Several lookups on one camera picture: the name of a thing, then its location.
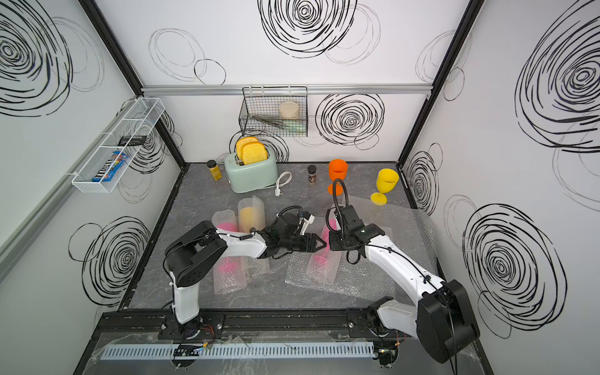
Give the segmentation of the bubble wrap of orange glass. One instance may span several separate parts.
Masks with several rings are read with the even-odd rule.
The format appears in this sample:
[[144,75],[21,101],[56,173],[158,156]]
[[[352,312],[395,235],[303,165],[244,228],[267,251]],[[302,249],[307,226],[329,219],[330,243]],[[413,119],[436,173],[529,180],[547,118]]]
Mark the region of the bubble wrap of orange glass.
[[371,301],[386,296],[395,297],[398,294],[395,281],[380,267],[366,259],[352,265],[346,260],[346,253],[340,253],[342,256],[334,284],[319,284],[308,278],[306,269],[314,253],[304,252],[296,252],[289,256],[284,281],[296,287],[333,292]]

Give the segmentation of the yellow wine glass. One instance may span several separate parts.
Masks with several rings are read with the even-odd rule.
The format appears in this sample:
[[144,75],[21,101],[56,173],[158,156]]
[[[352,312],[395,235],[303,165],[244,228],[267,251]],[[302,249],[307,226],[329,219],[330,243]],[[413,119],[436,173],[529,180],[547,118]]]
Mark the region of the yellow wine glass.
[[386,196],[387,193],[391,192],[398,184],[399,175],[395,170],[382,169],[379,171],[376,180],[377,192],[374,192],[370,196],[370,200],[377,206],[384,206],[388,202]]

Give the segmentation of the orange wine glass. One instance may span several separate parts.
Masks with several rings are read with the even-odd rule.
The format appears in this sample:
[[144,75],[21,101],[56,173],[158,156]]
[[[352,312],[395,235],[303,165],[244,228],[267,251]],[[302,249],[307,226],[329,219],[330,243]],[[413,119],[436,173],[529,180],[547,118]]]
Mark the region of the orange wine glass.
[[344,180],[348,172],[348,164],[343,159],[334,159],[328,165],[329,178],[332,183],[327,190],[331,195],[340,196],[343,194],[342,188],[337,184],[336,192],[334,192],[334,181],[336,179]]

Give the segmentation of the bubble wrap of yellow glass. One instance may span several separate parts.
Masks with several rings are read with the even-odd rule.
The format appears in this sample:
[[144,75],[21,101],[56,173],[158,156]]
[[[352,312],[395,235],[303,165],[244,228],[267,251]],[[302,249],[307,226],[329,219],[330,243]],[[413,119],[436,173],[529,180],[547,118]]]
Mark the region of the bubble wrap of yellow glass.
[[350,196],[349,199],[365,224],[378,225],[407,256],[427,271],[440,275],[434,230],[427,214],[391,204],[377,206],[367,198]]

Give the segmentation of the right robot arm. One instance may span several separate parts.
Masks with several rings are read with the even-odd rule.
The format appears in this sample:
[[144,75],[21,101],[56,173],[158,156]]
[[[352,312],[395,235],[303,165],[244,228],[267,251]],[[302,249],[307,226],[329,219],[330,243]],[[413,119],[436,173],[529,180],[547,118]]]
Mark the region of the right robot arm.
[[412,305],[394,299],[376,308],[389,330],[418,338],[424,350],[445,363],[479,339],[480,328],[465,287],[429,272],[401,250],[376,224],[359,219],[353,206],[332,208],[338,229],[329,230],[332,251],[352,252],[377,265],[402,288]]

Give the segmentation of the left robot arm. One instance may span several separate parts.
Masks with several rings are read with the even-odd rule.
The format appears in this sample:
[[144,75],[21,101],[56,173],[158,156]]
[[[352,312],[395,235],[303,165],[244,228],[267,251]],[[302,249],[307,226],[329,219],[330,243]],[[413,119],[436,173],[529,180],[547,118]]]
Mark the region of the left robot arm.
[[225,231],[204,220],[179,237],[165,251],[164,266],[173,288],[173,312],[179,324],[195,319],[200,311],[199,283],[223,257],[267,259],[279,251],[317,253],[327,246],[306,228],[313,216],[306,211],[283,212],[262,230]]

